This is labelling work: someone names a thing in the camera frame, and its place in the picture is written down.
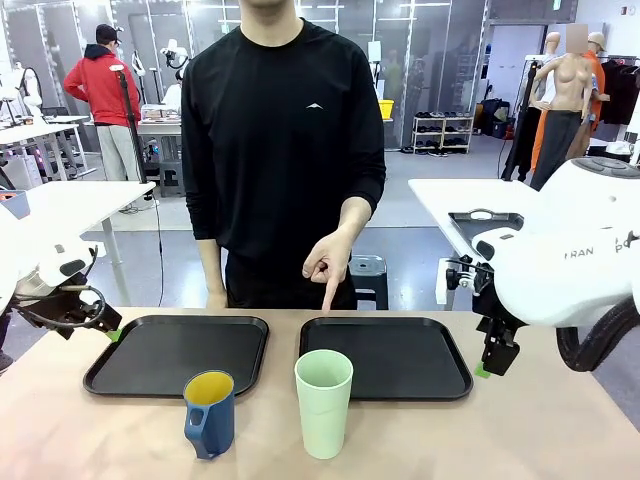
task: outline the black tray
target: black tray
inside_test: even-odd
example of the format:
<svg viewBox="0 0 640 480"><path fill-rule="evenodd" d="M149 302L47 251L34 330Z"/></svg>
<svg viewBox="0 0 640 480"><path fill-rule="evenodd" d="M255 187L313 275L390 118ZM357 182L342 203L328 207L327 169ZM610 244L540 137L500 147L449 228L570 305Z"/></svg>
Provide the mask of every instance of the black tray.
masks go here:
<svg viewBox="0 0 640 480"><path fill-rule="evenodd" d="M300 355L336 350L353 363L352 400L452 401L473 379L449 330L430 318L316 318Z"/></svg>
<svg viewBox="0 0 640 480"><path fill-rule="evenodd" d="M257 381L269 327L255 317L150 315L127 324L84 376L98 395L181 398L206 370L233 377L235 395Z"/></svg>

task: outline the light green cup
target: light green cup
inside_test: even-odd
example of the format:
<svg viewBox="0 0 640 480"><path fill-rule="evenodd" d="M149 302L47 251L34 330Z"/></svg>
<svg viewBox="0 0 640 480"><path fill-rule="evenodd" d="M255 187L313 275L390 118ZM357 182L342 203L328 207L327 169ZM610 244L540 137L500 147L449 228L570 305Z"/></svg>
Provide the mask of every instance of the light green cup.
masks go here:
<svg viewBox="0 0 640 480"><path fill-rule="evenodd" d="M339 352L313 350L294 371L304 448L312 457L333 458L344 443L353 365Z"/></svg>

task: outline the black pants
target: black pants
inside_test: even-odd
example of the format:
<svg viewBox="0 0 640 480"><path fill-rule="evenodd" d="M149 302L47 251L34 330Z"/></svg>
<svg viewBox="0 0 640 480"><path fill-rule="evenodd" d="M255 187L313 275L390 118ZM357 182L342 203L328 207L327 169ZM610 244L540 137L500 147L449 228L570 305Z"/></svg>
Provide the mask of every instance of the black pants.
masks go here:
<svg viewBox="0 0 640 480"><path fill-rule="evenodd" d="M536 133L540 115L542 112L535 107L529 107L518 124L517 136L513 139L513 145L507 158L507 164L502 172L504 180L511 180L515 167L518 167L518 180L524 182L527 173L531 170L531 157L533 145L536 142Z"/></svg>
<svg viewBox="0 0 640 480"><path fill-rule="evenodd" d="M302 276L274 278L266 269L257 269L229 254L225 269L229 308L320 310L325 284ZM351 274L340 284L331 305L333 310L356 310L357 299Z"/></svg>
<svg viewBox="0 0 640 480"><path fill-rule="evenodd" d="M531 188L540 191L551 175L567 158L567 152L582 123L580 112L551 110L547 114L544 140L536 172L531 179Z"/></svg>

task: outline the chair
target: chair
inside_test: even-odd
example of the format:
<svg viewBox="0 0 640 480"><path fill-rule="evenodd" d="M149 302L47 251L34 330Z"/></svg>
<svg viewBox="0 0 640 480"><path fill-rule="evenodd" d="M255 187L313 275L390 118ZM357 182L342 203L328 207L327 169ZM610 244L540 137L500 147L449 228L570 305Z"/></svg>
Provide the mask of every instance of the chair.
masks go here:
<svg viewBox="0 0 640 480"><path fill-rule="evenodd" d="M389 310L387 263L384 258L377 255L354 255L349 262L349 270L356 287L356 298L376 302L376 310Z"/></svg>

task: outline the orange clothing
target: orange clothing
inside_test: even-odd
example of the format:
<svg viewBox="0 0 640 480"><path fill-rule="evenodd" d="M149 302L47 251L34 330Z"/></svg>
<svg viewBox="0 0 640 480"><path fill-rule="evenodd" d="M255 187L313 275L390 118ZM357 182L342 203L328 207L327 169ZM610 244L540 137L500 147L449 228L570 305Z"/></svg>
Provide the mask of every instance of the orange clothing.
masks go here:
<svg viewBox="0 0 640 480"><path fill-rule="evenodd" d="M587 53L585 53L583 57L591 62L591 71L595 73L596 80L598 81L598 91L600 93L604 93L606 76L604 74L604 68L602 68L602 64L598 60L598 57L596 57L596 54L593 53L591 50L587 51ZM601 111L602 111L602 102L600 100L594 99L593 102L591 103L591 113L596 114L596 121L593 122L593 125L591 127L592 131L595 131L596 128L598 128L598 122L600 121Z"/></svg>
<svg viewBox="0 0 640 480"><path fill-rule="evenodd" d="M533 151L531 152L531 171L536 170L538 164L538 158L540 158L540 150L542 149L542 140L544 140L544 125L547 123L547 110L543 110L540 115L540 121L538 122L538 131L536 132L536 141L533 144Z"/></svg>

